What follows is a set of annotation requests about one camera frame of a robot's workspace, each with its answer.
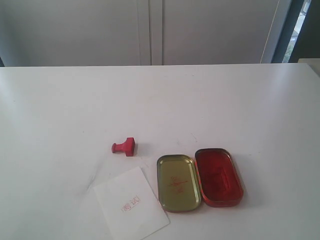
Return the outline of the dark window frame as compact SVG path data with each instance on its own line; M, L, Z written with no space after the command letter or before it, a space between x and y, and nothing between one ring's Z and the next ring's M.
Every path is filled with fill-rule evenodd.
M294 28L298 23L299 14L304 8L304 3L307 2L309 7L300 31L294 37L295 44L288 62L297 63L299 59L318 59L320 57L320 2L318 0L292 0L271 59L272 63L283 62L295 32Z

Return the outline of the red rubber stamp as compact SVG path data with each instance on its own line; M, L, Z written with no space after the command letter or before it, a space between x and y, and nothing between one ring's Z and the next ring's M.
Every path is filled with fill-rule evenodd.
M135 139L133 137L127 137L123 143L113 143L111 151L115 153L124 153L127 157L133 157L135 153Z

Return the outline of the gold metal tin lid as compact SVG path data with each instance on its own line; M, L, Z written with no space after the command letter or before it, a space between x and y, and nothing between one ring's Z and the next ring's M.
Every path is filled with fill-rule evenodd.
M184 154L161 156L157 161L158 200L171 213L189 212L202 201L196 166Z

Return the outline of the white cabinet doors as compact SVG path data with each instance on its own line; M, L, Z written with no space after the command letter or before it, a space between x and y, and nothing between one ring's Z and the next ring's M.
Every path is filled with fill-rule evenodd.
M7 67L270 63L288 0L3 0Z

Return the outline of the white paper sheet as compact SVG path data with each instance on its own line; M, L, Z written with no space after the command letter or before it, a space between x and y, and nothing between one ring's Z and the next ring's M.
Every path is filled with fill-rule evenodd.
M140 167L94 191L114 240L142 240L170 224Z

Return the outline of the red ink pad tin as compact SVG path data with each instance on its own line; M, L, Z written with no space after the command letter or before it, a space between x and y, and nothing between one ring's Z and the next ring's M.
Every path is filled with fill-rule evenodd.
M195 152L195 165L204 202L214 208L238 205L243 187L231 154L223 148L203 148Z

